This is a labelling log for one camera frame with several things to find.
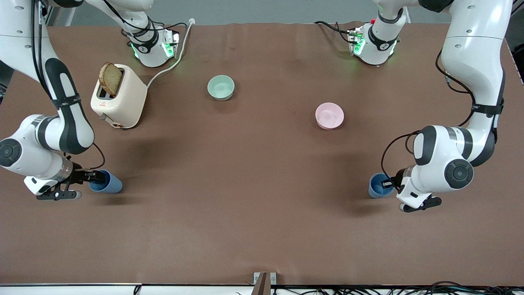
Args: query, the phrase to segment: metal bracket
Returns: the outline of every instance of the metal bracket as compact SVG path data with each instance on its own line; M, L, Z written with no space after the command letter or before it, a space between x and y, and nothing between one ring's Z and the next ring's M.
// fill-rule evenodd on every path
M253 273L253 284L257 283L257 280L260 277L261 273L262 272L254 272ZM271 285L276 285L277 284L277 273L276 272L270 272L268 274L269 274Z

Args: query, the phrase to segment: pink bowl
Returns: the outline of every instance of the pink bowl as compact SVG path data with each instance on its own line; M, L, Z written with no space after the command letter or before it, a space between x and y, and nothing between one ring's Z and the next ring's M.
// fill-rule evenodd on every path
M316 122L326 130L335 129L344 121L344 111L333 102L321 104L315 112Z

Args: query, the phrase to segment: table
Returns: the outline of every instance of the table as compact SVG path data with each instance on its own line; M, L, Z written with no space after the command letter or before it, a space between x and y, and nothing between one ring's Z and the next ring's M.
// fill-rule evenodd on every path
M141 66L117 27L50 28L124 190L83 186L77 201L39 202L22 176L0 170L0 282L245 283L276 271L279 283L298 285L524 285L524 92L506 45L499 141L473 183L413 214L367 194L393 138L469 112L469 96L434 68L446 31L406 25L396 53L374 67L317 25L196 26L182 62L151 86L139 126L123 131L89 107L100 67L125 64L143 81L161 68ZM206 92L220 74L236 83L227 102ZM316 125L326 101L345 110L338 130ZM55 111L16 73L0 136L34 113ZM412 163L398 143L385 167Z

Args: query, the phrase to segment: white cable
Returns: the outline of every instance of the white cable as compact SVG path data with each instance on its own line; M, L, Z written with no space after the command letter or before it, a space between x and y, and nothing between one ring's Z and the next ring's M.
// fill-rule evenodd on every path
M169 68L163 70L163 71L160 71L158 72L153 78L151 78L151 80L149 81L149 83L147 83L147 89L149 89L149 86L151 86L151 83L153 83L153 81L161 74L165 73L165 72L168 72L170 70L172 70L174 67L176 67L178 65L178 63L180 62L180 60L182 59L182 55L184 54L184 49L185 49L185 42L188 40L188 36L189 36L189 31L191 30L191 27L194 25L195 23L195 20L194 18L190 18L189 19L189 25L188 25L188 29L185 31L185 36L184 36L184 41L182 43L182 49L180 50L180 55L178 56L178 59L177 61Z

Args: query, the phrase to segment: gray floor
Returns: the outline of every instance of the gray floor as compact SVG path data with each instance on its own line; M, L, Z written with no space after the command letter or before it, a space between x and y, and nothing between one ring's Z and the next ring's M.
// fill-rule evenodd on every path
M308 24L317 20L328 23L369 21L377 16L371 0L156 0L147 13L153 20L166 24L187 22L193 17L197 25L231 23ZM410 8L413 22L447 23L450 16L423 8ZM77 8L74 26L115 25L105 14L84 4Z

